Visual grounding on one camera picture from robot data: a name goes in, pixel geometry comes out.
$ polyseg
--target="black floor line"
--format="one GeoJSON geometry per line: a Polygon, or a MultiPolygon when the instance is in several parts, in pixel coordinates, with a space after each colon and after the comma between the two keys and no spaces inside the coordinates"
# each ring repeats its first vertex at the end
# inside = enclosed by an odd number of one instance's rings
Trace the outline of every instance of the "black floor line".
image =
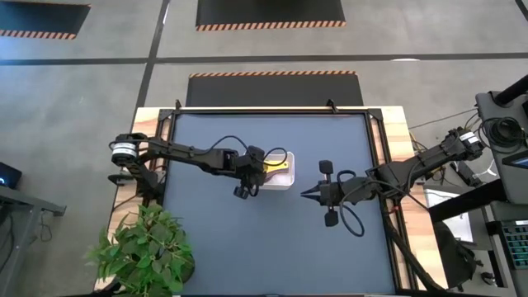
{"type": "Polygon", "coordinates": [[[139,87],[138,100],[135,103],[135,108],[145,106],[147,100],[147,94],[149,93],[150,78],[152,78],[152,72],[154,65],[156,64],[156,56],[158,55],[159,43],[162,39],[163,27],[165,26],[165,17],[168,13],[168,6],[171,0],[163,0],[162,8],[159,11],[158,23],[156,24],[156,31],[152,39],[152,45],[150,46],[150,52],[148,53],[148,61],[145,66],[145,72],[143,79],[141,80],[141,87],[139,87]]]}
{"type": "Polygon", "coordinates": [[[517,3],[517,6],[521,10],[522,15],[528,21],[528,9],[526,9],[526,5],[522,2],[522,0],[515,0],[515,3],[517,3]]]}
{"type": "Polygon", "coordinates": [[[148,58],[103,59],[0,59],[0,66],[146,64],[148,58]]]}
{"type": "MultiPolygon", "coordinates": [[[[152,50],[158,51],[159,40],[152,50]]],[[[284,62],[355,62],[391,61],[395,59],[419,59],[422,61],[471,60],[471,59],[528,59],[528,53],[481,53],[481,54],[334,54],[334,55],[275,55],[275,56],[227,56],[227,57],[167,57],[109,58],[109,59],[0,59],[0,66],[24,65],[106,65],[147,64],[152,75],[155,64],[215,64],[215,63],[284,63],[284,62]]]]}

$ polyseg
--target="wooden board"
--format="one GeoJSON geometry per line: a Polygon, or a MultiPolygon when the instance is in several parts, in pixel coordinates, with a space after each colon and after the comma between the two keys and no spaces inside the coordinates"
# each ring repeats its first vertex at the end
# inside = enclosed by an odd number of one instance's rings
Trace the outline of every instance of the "wooden board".
{"type": "MultiPolygon", "coordinates": [[[[295,107],[216,107],[218,110],[232,110],[232,109],[294,109],[295,107]]],[[[314,108],[321,109],[321,107],[302,107],[303,109],[314,108]]],[[[383,112],[384,127],[387,136],[390,156],[393,161],[404,161],[414,156],[413,145],[408,133],[407,121],[401,106],[370,106],[370,107],[338,107],[340,109],[370,109],[380,108],[383,112]]],[[[158,123],[158,113],[160,109],[171,109],[171,107],[144,107],[139,108],[135,119],[132,132],[141,132],[147,136],[154,136],[156,125],[158,123]]],[[[211,107],[183,107],[184,110],[210,110],[211,107]]],[[[375,132],[375,142],[378,152],[381,150],[380,135],[375,132]]],[[[384,163],[383,156],[379,153],[379,161],[384,163]]],[[[120,187],[115,198],[115,205],[121,201],[131,197],[135,193],[135,184],[120,187]]],[[[411,193],[423,204],[426,204],[426,198],[421,186],[412,188],[411,193]]],[[[110,219],[108,228],[108,236],[116,230],[118,223],[129,212],[137,212],[137,205],[141,203],[140,198],[135,198],[130,202],[122,205],[115,210],[110,219]]],[[[410,242],[412,253],[416,256],[418,261],[422,264],[425,270],[431,275],[438,285],[447,288],[446,275],[442,266],[440,253],[436,245],[436,237],[433,231],[432,222],[429,214],[417,205],[410,198],[402,200],[403,217],[405,219],[405,226],[407,228],[408,239],[410,242]]],[[[129,215],[126,223],[133,223],[135,216],[129,215]]],[[[401,253],[397,252],[398,268],[402,277],[403,288],[408,289],[408,276],[405,272],[405,261],[401,253]]],[[[95,289],[102,289],[108,284],[102,280],[97,280],[95,289]]],[[[420,283],[420,288],[425,290],[425,287],[420,283]]]]}

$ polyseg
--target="concrete floor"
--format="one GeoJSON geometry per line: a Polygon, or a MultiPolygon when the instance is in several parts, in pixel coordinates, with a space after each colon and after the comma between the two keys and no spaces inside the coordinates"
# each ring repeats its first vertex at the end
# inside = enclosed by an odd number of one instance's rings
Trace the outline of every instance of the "concrete floor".
{"type": "MultiPolygon", "coordinates": [[[[75,2],[92,3],[76,40],[0,38],[0,60],[148,57],[162,0],[75,2]]],[[[196,0],[172,0],[158,57],[528,52],[528,22],[513,0],[342,2],[345,28],[196,32],[196,0]]],[[[24,172],[23,191],[68,206],[63,218],[49,220],[53,240],[31,246],[17,296],[92,289],[96,273],[83,254],[106,226],[116,190],[106,179],[116,172],[106,144],[129,131],[144,69],[0,66],[0,160],[24,172]]],[[[526,74],[528,59],[159,64],[145,105],[185,101],[190,73],[334,69],[356,70],[366,105],[404,106],[413,126],[471,108],[477,92],[501,90],[526,74]]],[[[432,146],[469,116],[413,132],[432,146]]],[[[490,162],[486,153],[470,166],[481,172],[490,162]]]]}

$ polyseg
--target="white paper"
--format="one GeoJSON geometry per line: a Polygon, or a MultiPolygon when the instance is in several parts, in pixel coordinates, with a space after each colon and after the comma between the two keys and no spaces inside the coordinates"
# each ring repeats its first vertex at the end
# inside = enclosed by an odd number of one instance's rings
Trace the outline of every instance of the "white paper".
{"type": "MultiPolygon", "coordinates": [[[[451,198],[455,198],[459,194],[444,192],[444,191],[435,191],[426,189],[426,200],[427,207],[432,207],[434,205],[440,204],[451,198]]],[[[444,223],[451,230],[455,238],[472,243],[473,234],[471,233],[471,225],[469,224],[469,215],[468,213],[463,213],[457,215],[453,218],[445,219],[444,223]]]]}

